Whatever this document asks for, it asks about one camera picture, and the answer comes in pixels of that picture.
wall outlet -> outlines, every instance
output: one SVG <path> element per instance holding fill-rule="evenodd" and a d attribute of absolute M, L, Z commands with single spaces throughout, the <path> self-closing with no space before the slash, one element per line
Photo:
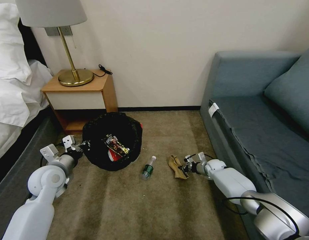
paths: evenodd
<path fill-rule="evenodd" d="M 45 32 L 48 36 L 60 36 L 58 28 L 56 27 L 45 27 Z M 70 26 L 61 27 L 64 36 L 72 36 L 72 31 Z"/>

white tag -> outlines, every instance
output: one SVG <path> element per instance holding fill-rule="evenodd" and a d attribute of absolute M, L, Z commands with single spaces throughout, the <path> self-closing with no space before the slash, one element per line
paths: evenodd
<path fill-rule="evenodd" d="M 213 114 L 219 109 L 218 105 L 216 103 L 213 103 L 212 106 L 209 108 L 209 115 L 210 117 L 213 116 Z"/>

sofa armrest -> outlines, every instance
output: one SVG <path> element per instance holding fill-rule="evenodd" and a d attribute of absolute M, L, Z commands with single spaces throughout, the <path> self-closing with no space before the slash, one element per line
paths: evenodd
<path fill-rule="evenodd" d="M 286 51 L 223 51 L 214 56 L 203 101 L 212 97 L 262 94 L 272 80 L 285 73 L 300 54 Z"/>

sofa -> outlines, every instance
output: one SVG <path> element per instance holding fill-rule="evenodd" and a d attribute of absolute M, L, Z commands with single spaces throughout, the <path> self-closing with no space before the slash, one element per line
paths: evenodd
<path fill-rule="evenodd" d="M 200 109 L 218 159 L 248 177 L 258 192 L 278 194 L 307 217 L 308 84 L 309 50 L 302 56 L 286 51 L 217 52 Z M 211 117 L 213 103 L 219 109 Z M 248 236 L 263 239 L 253 218 L 242 216 Z"/>

bed frame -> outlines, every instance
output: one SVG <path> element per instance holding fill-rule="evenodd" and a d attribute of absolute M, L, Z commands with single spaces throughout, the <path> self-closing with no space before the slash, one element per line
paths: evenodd
<path fill-rule="evenodd" d="M 39 45 L 31 31 L 20 21 L 19 30 L 24 41 L 28 60 L 35 59 L 46 65 Z M 45 109 L 22 129 L 21 135 L 12 147 L 0 158 L 0 239 L 13 213 L 29 196 L 27 180 L 39 168 L 39 150 L 54 143 L 61 127 L 51 109 Z"/>

